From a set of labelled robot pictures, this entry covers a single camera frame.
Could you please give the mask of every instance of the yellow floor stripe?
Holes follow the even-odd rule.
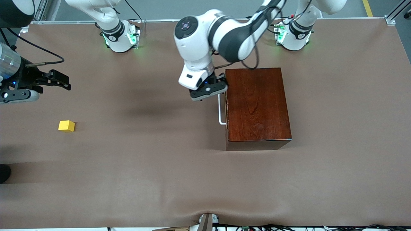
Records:
[[[372,12],[371,12],[371,8],[369,7],[368,0],[363,0],[363,3],[364,3],[365,11],[367,12],[367,16],[368,17],[373,17]]]

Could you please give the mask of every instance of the wood grain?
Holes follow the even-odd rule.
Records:
[[[273,150],[289,142],[281,69],[227,69],[226,77],[227,150]]]

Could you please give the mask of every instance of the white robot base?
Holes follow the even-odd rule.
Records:
[[[283,23],[274,24],[274,31],[278,32],[275,34],[276,44],[283,46],[287,50],[298,51],[302,49],[309,41],[311,32],[303,39],[297,39],[295,35],[290,32],[289,26]]]
[[[126,52],[131,48],[137,49],[140,41],[140,28],[126,20],[121,20],[121,22],[124,24],[125,29],[116,42],[111,41],[110,36],[106,38],[103,34],[107,47],[118,53]]]

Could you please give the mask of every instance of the table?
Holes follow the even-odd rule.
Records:
[[[13,171],[0,228],[185,226],[205,212],[237,225],[411,225],[411,66],[395,27],[318,20],[297,52],[266,33],[260,67],[282,69],[293,141],[225,152],[217,98],[192,102],[178,84],[173,25],[148,23],[140,49],[121,54],[92,24],[30,25],[25,38],[66,59],[42,70],[72,90],[0,108],[0,162]]]

